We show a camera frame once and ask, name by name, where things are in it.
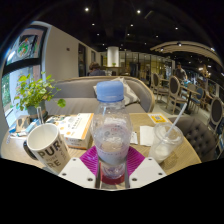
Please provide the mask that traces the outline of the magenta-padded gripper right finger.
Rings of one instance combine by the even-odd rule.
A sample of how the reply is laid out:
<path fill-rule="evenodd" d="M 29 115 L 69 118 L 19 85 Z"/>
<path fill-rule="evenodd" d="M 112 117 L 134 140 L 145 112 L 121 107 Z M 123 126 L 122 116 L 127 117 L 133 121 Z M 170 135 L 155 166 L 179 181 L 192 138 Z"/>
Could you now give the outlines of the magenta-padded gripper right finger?
<path fill-rule="evenodd" d="M 125 187 L 140 188 L 166 176 L 152 157 L 144 157 L 130 147 L 126 160 Z"/>

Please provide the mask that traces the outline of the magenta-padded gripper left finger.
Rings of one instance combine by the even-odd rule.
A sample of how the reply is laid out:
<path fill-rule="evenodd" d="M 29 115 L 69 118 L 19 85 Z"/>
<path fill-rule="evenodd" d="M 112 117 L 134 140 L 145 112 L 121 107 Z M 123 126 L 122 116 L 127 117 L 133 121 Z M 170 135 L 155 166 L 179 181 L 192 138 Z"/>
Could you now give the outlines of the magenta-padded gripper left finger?
<path fill-rule="evenodd" d="M 99 160 L 96 147 L 88 149 L 80 158 L 72 157 L 60 172 L 59 177 L 84 188 L 97 188 Z"/>

